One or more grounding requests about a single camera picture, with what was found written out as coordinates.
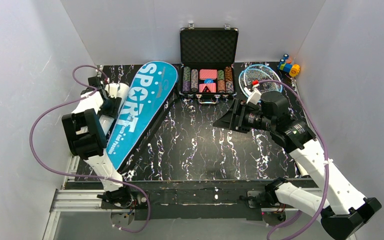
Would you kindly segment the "blue racket cover bag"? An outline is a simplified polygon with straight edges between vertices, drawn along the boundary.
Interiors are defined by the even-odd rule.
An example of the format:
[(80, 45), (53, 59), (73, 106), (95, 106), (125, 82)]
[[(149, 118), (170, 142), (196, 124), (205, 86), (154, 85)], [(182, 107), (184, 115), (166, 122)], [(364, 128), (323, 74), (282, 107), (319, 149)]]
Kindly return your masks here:
[(138, 69), (106, 148), (116, 170), (124, 168), (177, 81), (177, 69), (164, 61), (151, 61)]

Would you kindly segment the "white shuttlecock tube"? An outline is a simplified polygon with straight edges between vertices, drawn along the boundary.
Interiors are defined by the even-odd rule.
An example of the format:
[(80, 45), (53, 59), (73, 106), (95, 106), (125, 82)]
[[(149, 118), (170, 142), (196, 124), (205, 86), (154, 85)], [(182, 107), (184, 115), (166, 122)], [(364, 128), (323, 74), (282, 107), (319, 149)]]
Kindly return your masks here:
[(112, 118), (110, 130), (112, 131), (116, 121), (119, 118), (121, 107), (123, 106), (128, 96), (130, 86), (125, 83), (110, 83), (106, 90), (108, 92), (108, 99), (111, 102), (109, 116)]

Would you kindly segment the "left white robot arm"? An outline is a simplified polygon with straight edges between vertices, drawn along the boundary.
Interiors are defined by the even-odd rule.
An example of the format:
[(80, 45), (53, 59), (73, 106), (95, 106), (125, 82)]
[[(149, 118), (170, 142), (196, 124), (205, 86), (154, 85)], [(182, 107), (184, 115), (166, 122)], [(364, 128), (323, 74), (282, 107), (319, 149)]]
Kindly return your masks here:
[(122, 184), (107, 153), (110, 135), (130, 87), (125, 83), (109, 83), (98, 77), (88, 78), (89, 86), (80, 93), (77, 107), (62, 118), (68, 147), (74, 156), (86, 162), (100, 176), (103, 194), (97, 198), (120, 208), (134, 203), (131, 190)]

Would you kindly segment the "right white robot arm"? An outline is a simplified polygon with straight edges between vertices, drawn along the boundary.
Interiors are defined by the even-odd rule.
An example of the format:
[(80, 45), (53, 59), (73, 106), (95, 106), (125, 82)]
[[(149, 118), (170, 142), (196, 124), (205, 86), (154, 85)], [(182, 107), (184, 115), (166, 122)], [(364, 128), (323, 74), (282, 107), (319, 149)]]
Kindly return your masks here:
[(266, 92), (260, 100), (235, 99), (213, 126), (239, 133), (251, 129), (269, 132), (322, 189), (322, 196), (317, 196), (279, 177), (259, 196), (249, 196), (250, 201), (285, 204), (312, 215), (335, 240), (348, 239), (382, 207), (376, 198), (366, 197), (345, 178), (304, 121), (290, 116), (289, 102), (280, 92)]

